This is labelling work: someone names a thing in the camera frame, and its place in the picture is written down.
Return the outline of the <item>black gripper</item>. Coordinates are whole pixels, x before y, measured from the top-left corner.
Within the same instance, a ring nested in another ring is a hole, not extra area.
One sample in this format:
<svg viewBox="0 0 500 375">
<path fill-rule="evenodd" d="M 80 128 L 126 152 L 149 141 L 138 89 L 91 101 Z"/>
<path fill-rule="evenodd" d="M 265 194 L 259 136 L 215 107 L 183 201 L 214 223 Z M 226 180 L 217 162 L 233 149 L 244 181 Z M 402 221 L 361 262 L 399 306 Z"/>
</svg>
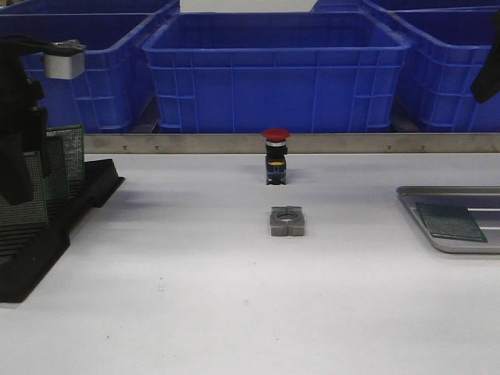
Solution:
<svg viewBox="0 0 500 375">
<path fill-rule="evenodd" d="M 33 200 L 23 152 L 47 154 L 48 111 L 40 107 L 44 92 L 28 77 L 20 58 L 50 54 L 53 43 L 23 34 L 1 36 L 1 196 L 10 205 Z"/>
</svg>

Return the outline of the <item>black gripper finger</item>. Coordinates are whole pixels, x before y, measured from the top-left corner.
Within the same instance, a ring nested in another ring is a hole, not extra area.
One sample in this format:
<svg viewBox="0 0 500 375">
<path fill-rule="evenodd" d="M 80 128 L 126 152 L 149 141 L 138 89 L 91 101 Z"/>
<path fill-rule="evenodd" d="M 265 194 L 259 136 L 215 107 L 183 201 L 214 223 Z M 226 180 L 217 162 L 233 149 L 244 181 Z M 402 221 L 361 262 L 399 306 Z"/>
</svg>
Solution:
<svg viewBox="0 0 500 375">
<path fill-rule="evenodd" d="M 493 15 L 491 22 L 495 38 L 484 65 L 470 87 L 478 103 L 485 103 L 499 93 L 499 11 Z"/>
</svg>

